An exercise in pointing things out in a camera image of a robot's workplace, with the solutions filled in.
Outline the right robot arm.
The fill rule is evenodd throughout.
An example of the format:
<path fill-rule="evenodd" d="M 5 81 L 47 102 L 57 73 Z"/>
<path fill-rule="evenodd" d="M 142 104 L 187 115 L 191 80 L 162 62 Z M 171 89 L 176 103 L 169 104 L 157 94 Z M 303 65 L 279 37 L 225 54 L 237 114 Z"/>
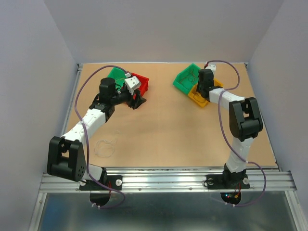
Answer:
<path fill-rule="evenodd" d="M 214 85 L 214 73 L 210 69 L 198 71 L 197 92 L 210 103 L 218 105 L 218 118 L 222 126 L 221 108 L 229 111 L 229 128 L 233 136 L 227 143 L 231 153 L 220 175 L 206 175 L 205 186 L 210 190 L 233 189 L 238 184 L 249 188 L 246 174 L 247 157 L 251 145 L 263 129 L 263 121 L 256 98 L 244 98 Z"/>

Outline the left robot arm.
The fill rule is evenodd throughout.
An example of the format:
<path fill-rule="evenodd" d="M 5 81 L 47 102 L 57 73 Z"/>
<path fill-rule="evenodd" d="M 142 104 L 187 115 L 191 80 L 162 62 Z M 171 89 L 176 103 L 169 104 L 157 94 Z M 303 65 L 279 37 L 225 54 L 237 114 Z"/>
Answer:
<path fill-rule="evenodd" d="M 101 190 L 107 186 L 106 170 L 89 164 L 90 137 L 102 127 L 115 111 L 115 106 L 126 103 L 137 109 L 146 99 L 141 96 L 141 82 L 136 76 L 127 77 L 120 89 L 116 81 L 101 79 L 99 93 L 80 121 L 61 137 L 53 137 L 49 143 L 47 173 L 71 181 L 90 180 L 91 185 Z"/>

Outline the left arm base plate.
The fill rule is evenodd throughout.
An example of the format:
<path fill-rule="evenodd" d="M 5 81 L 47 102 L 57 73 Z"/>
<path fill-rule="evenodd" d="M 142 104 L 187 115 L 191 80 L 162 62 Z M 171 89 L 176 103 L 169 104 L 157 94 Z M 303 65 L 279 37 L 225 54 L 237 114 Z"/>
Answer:
<path fill-rule="evenodd" d="M 106 175 L 102 180 L 99 180 L 100 183 L 104 183 L 106 187 L 122 190 L 122 175 Z M 83 180 L 84 185 L 79 185 L 79 190 L 81 191 L 106 191 L 107 189 L 98 185 L 92 180 Z"/>

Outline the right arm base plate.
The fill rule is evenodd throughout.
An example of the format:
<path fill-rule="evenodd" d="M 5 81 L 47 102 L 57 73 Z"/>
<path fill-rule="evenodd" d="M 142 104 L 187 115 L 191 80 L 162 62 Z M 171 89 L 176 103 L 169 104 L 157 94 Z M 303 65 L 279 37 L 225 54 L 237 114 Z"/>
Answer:
<path fill-rule="evenodd" d="M 241 189 L 250 189 L 249 179 L 236 177 L 234 179 L 224 177 L 223 175 L 210 174 L 206 175 L 204 185 L 209 190 L 233 190 L 241 187 Z"/>

